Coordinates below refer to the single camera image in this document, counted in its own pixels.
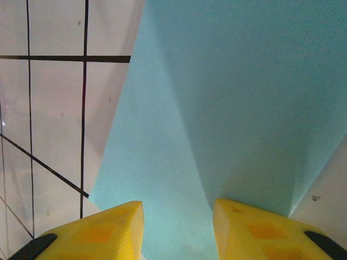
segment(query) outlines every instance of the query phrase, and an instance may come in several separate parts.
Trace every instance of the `gray spot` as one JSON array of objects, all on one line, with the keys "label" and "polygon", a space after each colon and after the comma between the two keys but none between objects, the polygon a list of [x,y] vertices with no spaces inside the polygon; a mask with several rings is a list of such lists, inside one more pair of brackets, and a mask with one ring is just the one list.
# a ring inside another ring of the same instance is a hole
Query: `gray spot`
[{"label": "gray spot", "polygon": [[320,196],[317,196],[317,195],[313,195],[313,196],[312,196],[312,200],[313,200],[314,202],[316,202],[318,199],[320,199]]}]

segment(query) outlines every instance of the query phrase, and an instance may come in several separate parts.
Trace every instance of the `white tiled wall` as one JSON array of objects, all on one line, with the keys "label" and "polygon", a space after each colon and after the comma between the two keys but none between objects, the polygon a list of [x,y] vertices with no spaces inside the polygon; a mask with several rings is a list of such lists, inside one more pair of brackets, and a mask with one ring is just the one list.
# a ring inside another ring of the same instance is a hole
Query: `white tiled wall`
[{"label": "white tiled wall", "polygon": [[0,0],[0,258],[81,210],[99,212],[86,197],[128,68],[116,56],[131,55],[143,5],[89,0],[87,55],[111,60],[84,63],[85,0]]}]

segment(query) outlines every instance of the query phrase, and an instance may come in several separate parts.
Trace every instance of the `blue surface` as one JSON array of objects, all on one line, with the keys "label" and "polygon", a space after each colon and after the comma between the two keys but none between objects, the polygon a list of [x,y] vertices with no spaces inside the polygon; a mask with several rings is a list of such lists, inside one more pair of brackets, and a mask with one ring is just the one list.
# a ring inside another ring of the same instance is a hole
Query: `blue surface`
[{"label": "blue surface", "polygon": [[213,201],[295,209],[347,130],[343,1],[147,0],[91,200],[143,254],[217,259]]}]

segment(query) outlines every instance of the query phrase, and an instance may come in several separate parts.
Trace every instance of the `light blue wall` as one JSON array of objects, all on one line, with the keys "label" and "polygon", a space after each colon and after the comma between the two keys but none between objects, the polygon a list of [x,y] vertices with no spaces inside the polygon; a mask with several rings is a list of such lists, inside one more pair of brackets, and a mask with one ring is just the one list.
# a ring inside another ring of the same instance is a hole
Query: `light blue wall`
[{"label": "light blue wall", "polygon": [[216,257],[217,197],[288,215],[347,130],[347,3],[274,2],[147,0],[91,198],[150,260]]}]

